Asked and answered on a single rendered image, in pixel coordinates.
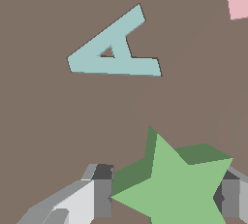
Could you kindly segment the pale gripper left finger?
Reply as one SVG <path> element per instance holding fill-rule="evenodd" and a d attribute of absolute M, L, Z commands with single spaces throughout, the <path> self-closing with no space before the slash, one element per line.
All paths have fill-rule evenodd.
<path fill-rule="evenodd" d="M 111 217 L 114 166 L 89 164 L 82 178 L 31 207 L 16 224 L 91 224 Z"/>

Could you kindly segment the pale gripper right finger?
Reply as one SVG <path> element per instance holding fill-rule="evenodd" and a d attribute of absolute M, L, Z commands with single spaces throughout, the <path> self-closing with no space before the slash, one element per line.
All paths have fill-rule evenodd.
<path fill-rule="evenodd" d="M 223 217 L 238 217 L 248 224 L 248 176 L 229 167 L 213 200 Z"/>

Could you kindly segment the green star block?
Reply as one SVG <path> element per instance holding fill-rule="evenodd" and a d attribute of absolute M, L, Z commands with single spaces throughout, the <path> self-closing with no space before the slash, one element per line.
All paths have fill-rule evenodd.
<path fill-rule="evenodd" d="M 114 173 L 111 197 L 149 224 L 226 224 L 213 196 L 232 160 L 209 144 L 173 148 L 149 128 L 144 157 Z"/>

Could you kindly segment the light blue letter A block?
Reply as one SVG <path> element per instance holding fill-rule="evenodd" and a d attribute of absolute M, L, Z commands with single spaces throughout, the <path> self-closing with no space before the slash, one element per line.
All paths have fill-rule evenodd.
<path fill-rule="evenodd" d="M 133 58 L 127 36 L 145 22 L 140 4 L 120 17 L 68 56 L 70 70 L 78 74 L 160 77 L 154 58 Z"/>

